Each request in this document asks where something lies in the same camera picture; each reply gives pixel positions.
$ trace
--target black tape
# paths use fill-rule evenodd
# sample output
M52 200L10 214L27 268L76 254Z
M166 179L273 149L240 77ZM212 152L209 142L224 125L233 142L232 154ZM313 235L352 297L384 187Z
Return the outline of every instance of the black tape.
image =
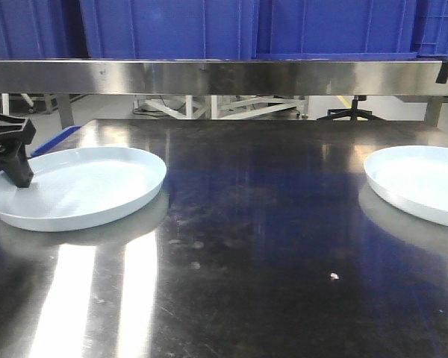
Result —
M448 60L441 61L440 72L436 77L437 84L445 84L448 81Z

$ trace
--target plate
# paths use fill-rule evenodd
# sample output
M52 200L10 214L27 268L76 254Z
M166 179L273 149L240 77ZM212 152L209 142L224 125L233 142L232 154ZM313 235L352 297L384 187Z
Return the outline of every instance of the plate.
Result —
M448 226L448 148L386 148L371 154L364 168L369 185L388 203Z
M17 188L0 173L0 219L33 231L68 231L121 219L148 204L166 175L163 160L135 148L79 148L29 160Z

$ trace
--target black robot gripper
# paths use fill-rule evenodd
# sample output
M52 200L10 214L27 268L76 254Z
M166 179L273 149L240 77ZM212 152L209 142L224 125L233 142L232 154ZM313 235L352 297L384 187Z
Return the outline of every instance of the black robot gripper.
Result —
M28 188L33 172L25 153L36 129L28 118L0 114L0 171L19 188Z

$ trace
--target blue strip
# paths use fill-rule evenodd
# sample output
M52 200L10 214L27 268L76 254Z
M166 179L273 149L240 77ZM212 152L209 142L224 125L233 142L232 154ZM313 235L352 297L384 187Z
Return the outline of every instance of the blue strip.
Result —
M59 134L47 140L42 145L39 145L33 151L31 151L31 156L37 157L39 155L45 154L47 151L55 147L58 143L65 140L70 134L75 133L80 128L81 126L79 125L72 125L63 129Z

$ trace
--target plate rim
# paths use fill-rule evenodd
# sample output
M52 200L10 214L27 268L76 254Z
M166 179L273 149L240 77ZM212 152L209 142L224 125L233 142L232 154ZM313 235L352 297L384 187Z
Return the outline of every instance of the plate rim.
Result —
M437 145L395 145L392 147L387 147L387 148L382 148L379 149L378 151L374 151L372 154L370 154L364 161L364 171L365 174L367 176L367 180L370 184L370 187L372 188L372 190L383 200L385 200L386 202L388 202L389 204L398 207L399 209L405 211L406 213L410 213L413 216L416 216L418 218L421 219L425 219L427 221L430 222L435 222L437 224L442 224L442 225L446 225L448 226L448 218L447 219L434 219L432 218L431 215L419 215L417 213L418 210L413 210L412 208L408 208L408 205L411 206L415 206L415 207L419 207L421 209L433 212L433 213L439 213L439 214L444 214L445 216L448 216L448 210L444 210L438 207L432 207L429 206L427 204L422 204L419 201L415 201L412 200L410 198L408 198L407 196L405 196L404 194L400 194L398 192L395 192L392 189L388 189L387 186L381 184L379 181L377 181L371 174L370 171L368 169L369 166L369 162L372 160L372 158L374 158L374 154L378 154L381 153L383 151L397 151L397 150L403 150L404 148L411 148L413 150L417 150L417 149L423 149L424 151L428 151L428 150L433 150L433 149L438 149L439 151L443 150L443 151L448 151L448 147L441 147L441 146L437 146ZM386 198L386 196L389 195L396 195L398 197L398 199L400 201L403 201L403 204L399 204L396 201L392 201L388 198Z
M100 145L100 146L96 146L96 147L81 147L81 148L71 148L71 149L65 149L62 151L54 151L52 153L47 153L47 154L43 154L40 155L38 157L34 157L31 158L28 162L29 163L33 163L33 162L40 162L44 157L56 157L56 156L60 156L60 155L64 155L64 154L68 154L68 153L72 153L72 152L79 152L79 151L102 151L102 150L106 150L106 151L113 151L113 150L126 150L126 151L135 151L141 154L145 154L148 155L152 158L154 158L156 160L157 163L160 164L160 166L162 166L162 175L160 175L160 179L158 180L158 183L156 185L154 185L153 187L151 187L149 190L147 190L147 193L145 195L147 195L150 192L153 192L156 190L156 188L161 187L164 178L166 177L167 174L167 166L166 163L156 154L150 152L150 151L146 151L144 149L139 149L139 148L133 148L133 147L119 147L119 146L109 146L109 145ZM3 176L5 176L4 172L0 172L0 178L2 178ZM53 222L53 221L57 221L57 220L71 220L71 219L76 219L79 217L86 217L86 216L91 216L91 215L99 215L99 214L103 214L106 213L107 211L110 210L115 210L118 207L122 207L123 205L128 205L130 203L135 203L136 201L139 201L144 195L142 195L141 197L135 198L132 201L129 201L127 203L124 204L120 204L117 207L109 207L107 209L104 210L100 210L100 211L96 211L93 213L85 213L82 215L72 215L72 216L53 216L53 217L48 217L48 218L33 218L30 216L19 216L19 215L14 215L14 214L9 214L9 213L5 213L4 211L0 210L0 215L2 216L6 216L8 218L12 218L12 219L19 219L19 220L29 220L29 221L33 221L33 222Z

